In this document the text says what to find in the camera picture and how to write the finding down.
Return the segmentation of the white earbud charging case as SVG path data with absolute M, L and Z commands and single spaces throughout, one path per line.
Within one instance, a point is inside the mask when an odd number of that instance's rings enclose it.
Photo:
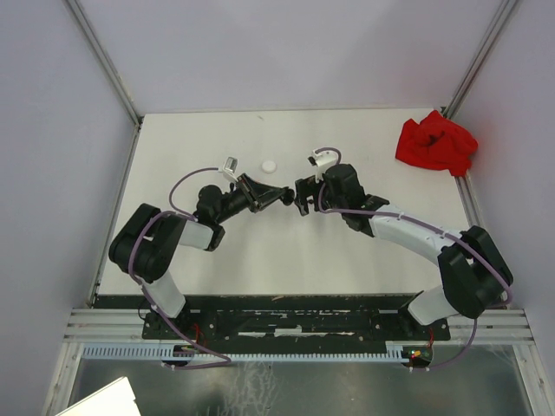
M 272 174 L 278 169 L 278 165 L 273 160 L 265 160 L 260 166 L 262 172 L 266 174 Z

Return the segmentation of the black earbud charging case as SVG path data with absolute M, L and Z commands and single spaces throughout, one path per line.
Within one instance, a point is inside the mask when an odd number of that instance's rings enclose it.
M 290 187 L 284 187 L 281 189 L 281 195 L 279 197 L 280 201 L 284 206 L 290 206 L 294 203 L 295 192 Z

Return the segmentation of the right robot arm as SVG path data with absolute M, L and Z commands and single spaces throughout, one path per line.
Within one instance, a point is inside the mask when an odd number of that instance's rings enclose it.
M 337 213 L 351 230 L 398 244 L 438 267 L 440 285 L 417 293 L 397 319 L 405 337 L 417 339 L 430 324 L 453 315 L 477 319 L 486 309 L 511 301 L 513 275 L 485 229 L 474 225 L 450 231 L 414 218 L 366 193 L 348 164 L 299 179 L 295 188 L 301 215 Z

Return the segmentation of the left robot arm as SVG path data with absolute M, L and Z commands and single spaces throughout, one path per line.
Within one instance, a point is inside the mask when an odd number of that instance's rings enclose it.
M 260 212 L 277 201 L 289 206 L 294 198 L 295 192 L 288 186 L 262 184 L 241 174 L 228 192 L 216 185 L 201 188 L 191 219 L 143 203 L 114 238 L 108 257 L 131 276 L 151 306 L 163 315 L 162 328 L 181 338 L 190 332 L 192 317 L 183 311 L 186 298 L 169 271 L 178 246 L 214 251 L 225 235 L 222 223 L 226 220 L 244 210 Z

